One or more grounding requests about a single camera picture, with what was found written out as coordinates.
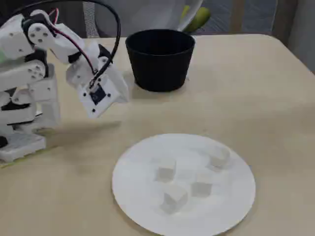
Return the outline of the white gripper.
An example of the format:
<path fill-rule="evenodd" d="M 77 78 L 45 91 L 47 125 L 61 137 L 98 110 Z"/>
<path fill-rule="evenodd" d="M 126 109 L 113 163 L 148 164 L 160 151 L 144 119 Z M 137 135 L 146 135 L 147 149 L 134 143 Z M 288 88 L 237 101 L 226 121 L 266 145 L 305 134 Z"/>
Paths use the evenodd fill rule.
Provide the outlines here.
<path fill-rule="evenodd" d="M 83 52 L 87 55 L 92 67 L 90 67 L 84 56 L 81 56 L 66 71 L 67 83 L 80 92 L 89 91 L 91 80 L 111 57 L 110 52 L 96 41 L 92 41 L 86 46 Z M 122 73 L 114 64 L 108 67 L 108 77 L 119 92 L 119 103 L 129 101 L 129 86 L 125 81 Z"/>

